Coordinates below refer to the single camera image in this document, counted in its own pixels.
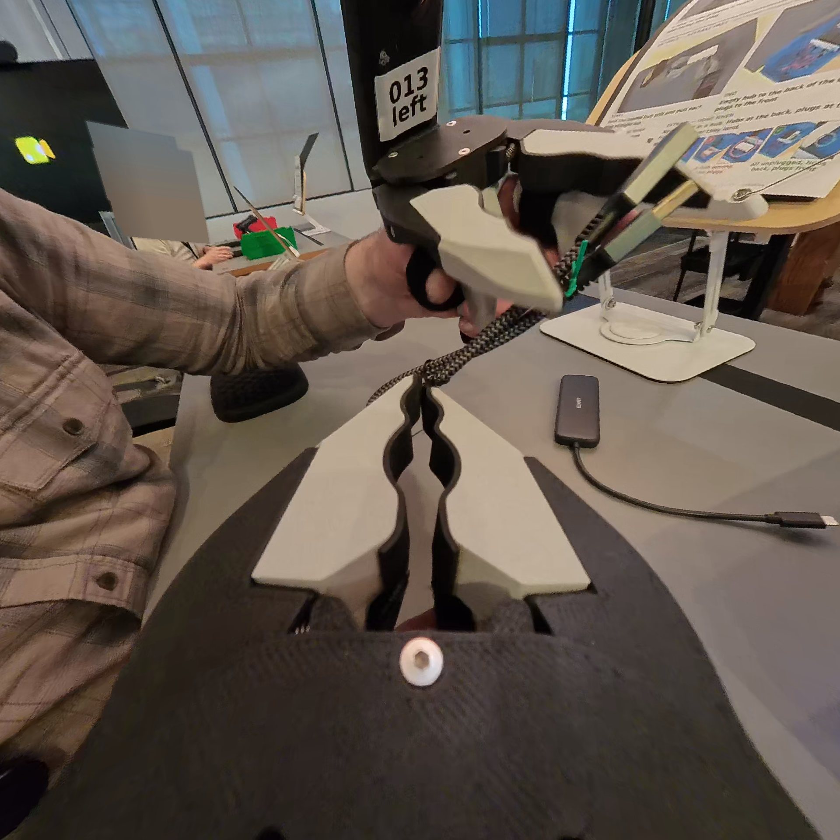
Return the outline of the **large black wall screen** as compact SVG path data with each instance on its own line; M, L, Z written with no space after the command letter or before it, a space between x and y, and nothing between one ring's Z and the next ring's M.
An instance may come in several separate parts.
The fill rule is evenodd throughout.
M2 64L2 190L102 232L112 208L88 122L127 127L96 60Z

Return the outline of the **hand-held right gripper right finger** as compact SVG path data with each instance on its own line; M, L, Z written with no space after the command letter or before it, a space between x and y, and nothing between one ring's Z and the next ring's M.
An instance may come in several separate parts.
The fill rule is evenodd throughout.
M582 562L524 455L438 388L423 394L429 468L442 493L432 544L438 615L583 592Z

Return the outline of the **person's left hand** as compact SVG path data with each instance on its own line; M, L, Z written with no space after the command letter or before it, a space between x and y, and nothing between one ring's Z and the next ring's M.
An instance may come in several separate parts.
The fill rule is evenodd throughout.
M383 227L354 242L348 249L344 268L353 299L378 339L403 329L406 321L418 319L457 320L459 330L472 339L480 331L469 308L431 311L421 306L409 290L406 267L413 247L391 241Z

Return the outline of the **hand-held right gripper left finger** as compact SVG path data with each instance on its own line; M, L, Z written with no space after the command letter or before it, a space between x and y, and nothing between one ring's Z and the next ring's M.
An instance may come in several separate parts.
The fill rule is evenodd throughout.
M410 430L401 381L325 437L253 569L253 582L340 600L366 617L382 592L378 552L397 528L385 448Z

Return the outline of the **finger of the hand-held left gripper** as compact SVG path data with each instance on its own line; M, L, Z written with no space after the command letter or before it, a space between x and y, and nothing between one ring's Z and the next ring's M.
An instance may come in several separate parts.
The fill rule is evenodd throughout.
M632 211L603 214L589 226L578 251L578 287L587 287L659 230L675 211L675 197Z
M692 212L708 210L711 189L697 175L691 174L682 161L699 139L689 124L677 125L656 144L619 129L615 130L615 135L619 150L626 152L630 160L637 160L615 191L615 215L625 215L644 204L660 203L683 186L694 186L696 191L681 207Z

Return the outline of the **person's left forearm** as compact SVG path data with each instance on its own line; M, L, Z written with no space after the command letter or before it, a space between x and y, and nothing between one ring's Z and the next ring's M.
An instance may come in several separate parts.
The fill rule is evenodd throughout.
M356 350L400 331L365 317L350 247L236 278L131 250L1 193L2 365L97 364L238 374Z

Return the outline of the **green plastic object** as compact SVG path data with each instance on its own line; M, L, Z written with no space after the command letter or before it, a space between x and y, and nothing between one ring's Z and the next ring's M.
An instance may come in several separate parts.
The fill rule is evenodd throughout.
M299 256L295 231L291 227L249 231L240 239L241 256L249 260L277 257L288 252Z

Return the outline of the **grey desk lamp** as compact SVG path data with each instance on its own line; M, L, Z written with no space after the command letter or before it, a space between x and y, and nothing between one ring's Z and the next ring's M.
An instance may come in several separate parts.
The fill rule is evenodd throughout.
M327 227L314 220L307 212L308 182L306 163L318 137L318 132L308 135L300 153L295 157L293 172L294 194L292 197L292 210L297 216L296 223L292 225L292 228L296 233L316 244L322 242L324 235L331 233Z

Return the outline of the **instruction sheet wooden board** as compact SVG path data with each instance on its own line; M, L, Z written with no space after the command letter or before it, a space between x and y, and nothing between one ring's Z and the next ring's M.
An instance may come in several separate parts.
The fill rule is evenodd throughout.
M717 204L672 228L799 234L838 222L839 2L689 2L616 74L587 122L652 147L680 123L683 166Z

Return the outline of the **person's plaid shirt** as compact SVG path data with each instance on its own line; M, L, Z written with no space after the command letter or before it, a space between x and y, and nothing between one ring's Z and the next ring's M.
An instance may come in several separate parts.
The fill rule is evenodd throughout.
M32 325L2 333L2 755L55 769L130 657L175 488L104 373Z

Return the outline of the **black mesh pad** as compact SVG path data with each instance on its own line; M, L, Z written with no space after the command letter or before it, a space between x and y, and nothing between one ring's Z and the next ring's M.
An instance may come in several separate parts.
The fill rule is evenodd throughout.
M215 417L239 424L298 402L308 393L308 378L298 363L284 363L265 371L215 374L210 396Z

